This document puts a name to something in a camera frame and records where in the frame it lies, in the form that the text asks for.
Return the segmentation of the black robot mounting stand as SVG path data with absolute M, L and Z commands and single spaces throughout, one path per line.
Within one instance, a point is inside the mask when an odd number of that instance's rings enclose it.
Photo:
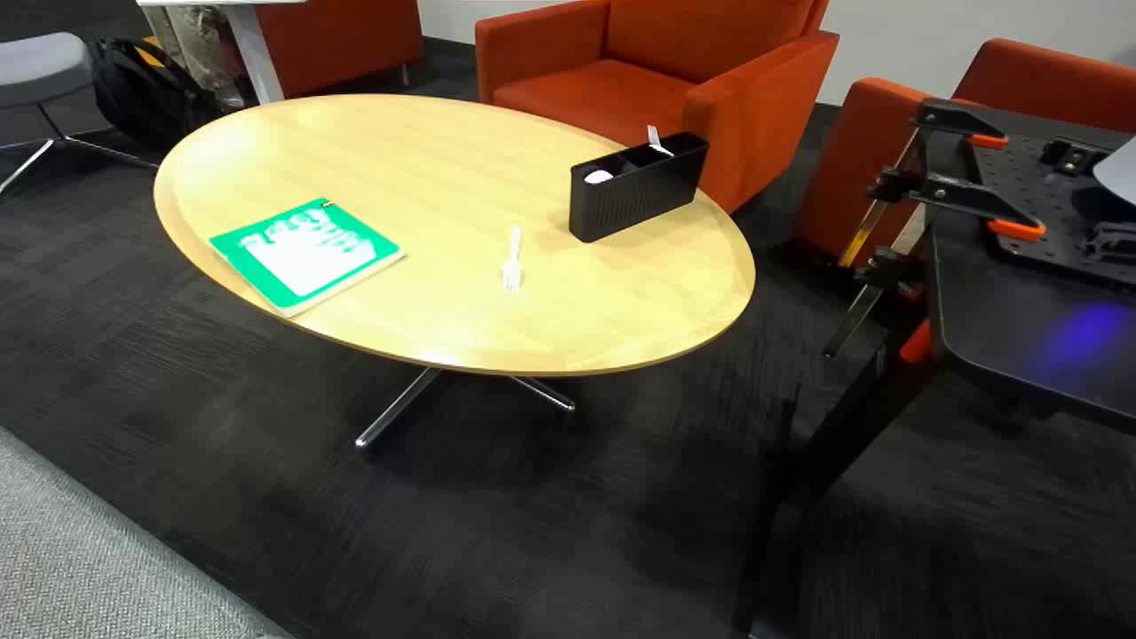
M 806 441 L 784 445 L 738 599 L 738 639 L 790 639 L 810 515 L 938 371 L 954 370 L 1032 408 L 1132 426 L 1132 139 L 964 109 L 1009 136 L 1003 150 L 975 151 L 971 174 L 1032 227 L 997 235 L 975 213 L 916 197 L 928 209 L 928 316 L 870 355 Z

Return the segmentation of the green and white booklet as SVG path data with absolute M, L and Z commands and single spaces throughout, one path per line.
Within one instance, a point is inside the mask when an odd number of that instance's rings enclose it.
M 403 248 L 331 197 L 212 235 L 209 248 L 278 312 L 299 312 L 394 267 Z

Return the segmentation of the white table leg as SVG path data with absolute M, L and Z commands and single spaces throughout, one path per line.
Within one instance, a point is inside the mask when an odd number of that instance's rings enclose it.
M 247 84 L 258 102 L 281 102 L 285 87 L 264 38 L 258 8 L 300 8 L 305 0 L 136 0 L 137 8 L 216 8 L 238 44 Z

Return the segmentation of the orange black clamp upper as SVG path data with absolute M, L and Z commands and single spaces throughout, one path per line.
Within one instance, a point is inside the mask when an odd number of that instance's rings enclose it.
M 870 206 L 841 252 L 841 267 L 852 267 L 885 213 L 904 197 L 944 202 L 963 213 L 975 213 L 1009 235 L 1014 223 L 1032 227 L 1009 197 L 990 191 L 975 174 L 971 161 L 978 150 L 1003 150 L 1009 136 L 982 112 L 954 102 L 923 102 L 916 123 L 903 142 L 903 151 L 870 186 Z

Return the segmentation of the oval wooden table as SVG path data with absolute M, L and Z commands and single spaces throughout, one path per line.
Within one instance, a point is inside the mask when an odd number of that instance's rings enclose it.
M 228 112 L 180 139 L 154 206 L 212 284 L 264 297 L 212 235 L 331 197 L 403 255 L 291 316 L 299 330 L 415 370 L 506 375 L 549 403 L 561 375 L 668 362 L 722 337 L 756 291 L 734 219 L 707 194 L 599 240 L 568 231 L 568 176 L 610 139 L 522 109 L 433 97 L 309 97 Z M 522 291 L 499 284 L 522 227 Z

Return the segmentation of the grey chair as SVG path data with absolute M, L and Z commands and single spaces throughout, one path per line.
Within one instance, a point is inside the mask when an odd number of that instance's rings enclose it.
M 50 102 L 91 84 L 90 45 L 74 32 L 41 32 L 0 44 L 0 136 L 5 150 L 24 161 L 0 176 L 12 191 L 47 151 L 84 150 L 119 163 L 149 167 L 149 156 L 64 131 Z

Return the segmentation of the white round object in holder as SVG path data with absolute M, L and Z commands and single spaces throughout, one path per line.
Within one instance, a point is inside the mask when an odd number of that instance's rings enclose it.
M 606 186 L 606 181 L 615 181 L 615 174 L 610 171 L 589 171 L 582 181 L 587 186 Z

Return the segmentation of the black backpack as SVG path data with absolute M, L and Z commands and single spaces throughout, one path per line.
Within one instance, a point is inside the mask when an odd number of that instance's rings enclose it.
M 221 112 L 221 102 L 145 38 L 99 38 L 91 87 L 103 118 L 149 150 L 170 150 Z

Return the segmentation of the black slotted cutlery holder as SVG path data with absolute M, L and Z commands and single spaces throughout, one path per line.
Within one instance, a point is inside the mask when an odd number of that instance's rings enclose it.
M 599 240 L 633 223 L 660 215 L 674 206 L 686 206 L 702 174 L 707 142 L 698 136 L 679 131 L 664 147 L 674 151 L 660 156 L 651 147 L 619 150 L 570 167 L 568 194 L 568 231 L 578 240 Z M 589 171 L 610 171 L 615 181 L 587 186 Z

